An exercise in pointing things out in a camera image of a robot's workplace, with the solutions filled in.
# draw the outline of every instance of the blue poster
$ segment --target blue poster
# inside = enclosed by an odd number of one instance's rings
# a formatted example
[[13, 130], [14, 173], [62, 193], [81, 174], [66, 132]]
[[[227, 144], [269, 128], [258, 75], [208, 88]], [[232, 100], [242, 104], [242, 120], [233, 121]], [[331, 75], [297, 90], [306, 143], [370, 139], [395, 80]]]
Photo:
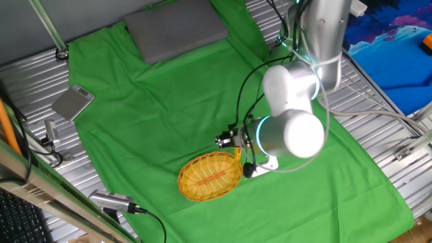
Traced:
[[419, 45], [432, 33], [431, 0], [370, 0], [350, 16], [344, 47], [409, 115], [432, 101], [432, 56]]

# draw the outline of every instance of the keyboard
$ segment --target keyboard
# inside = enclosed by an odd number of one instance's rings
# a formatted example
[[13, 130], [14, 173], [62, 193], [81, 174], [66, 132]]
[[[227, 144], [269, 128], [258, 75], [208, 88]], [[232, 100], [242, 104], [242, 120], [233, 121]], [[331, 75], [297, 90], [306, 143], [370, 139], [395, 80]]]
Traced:
[[0, 242], [51, 243], [42, 212], [33, 204], [0, 189]]

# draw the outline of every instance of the yellow basket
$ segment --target yellow basket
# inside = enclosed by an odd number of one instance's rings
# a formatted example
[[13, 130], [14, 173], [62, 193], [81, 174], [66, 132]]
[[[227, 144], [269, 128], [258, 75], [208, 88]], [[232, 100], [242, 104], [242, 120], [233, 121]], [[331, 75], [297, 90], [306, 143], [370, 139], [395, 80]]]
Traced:
[[234, 189], [243, 174], [241, 151], [214, 152], [195, 158], [178, 176], [178, 188], [189, 200], [204, 202]]

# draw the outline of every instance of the gray pad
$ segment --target gray pad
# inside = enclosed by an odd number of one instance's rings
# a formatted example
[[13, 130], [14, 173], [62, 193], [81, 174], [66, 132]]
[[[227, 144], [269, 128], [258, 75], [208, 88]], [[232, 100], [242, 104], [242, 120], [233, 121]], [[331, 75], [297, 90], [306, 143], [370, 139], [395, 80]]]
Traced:
[[208, 0], [177, 0], [125, 18], [142, 59], [153, 64], [228, 36]]

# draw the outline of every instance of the green screen fabric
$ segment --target green screen fabric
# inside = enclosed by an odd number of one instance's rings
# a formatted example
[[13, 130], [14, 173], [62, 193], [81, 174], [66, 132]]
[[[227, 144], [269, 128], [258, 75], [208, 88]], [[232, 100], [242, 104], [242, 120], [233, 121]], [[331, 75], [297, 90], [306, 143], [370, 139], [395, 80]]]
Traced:
[[[219, 150], [214, 139], [235, 120], [241, 83], [268, 58], [244, 2], [211, 3], [229, 37], [155, 65], [141, 60], [123, 22], [70, 44], [71, 85], [96, 97], [76, 127], [107, 189], [158, 215], [168, 242], [388, 242], [410, 229], [412, 213], [403, 198], [334, 118], [325, 148], [303, 169], [243, 178], [208, 202], [179, 192], [181, 168]], [[240, 119], [264, 71], [246, 85]], [[325, 110], [313, 109], [325, 124]], [[269, 115], [265, 99], [254, 115]], [[304, 162], [279, 158], [279, 169]], [[149, 215], [125, 217], [144, 242], [163, 241]]]

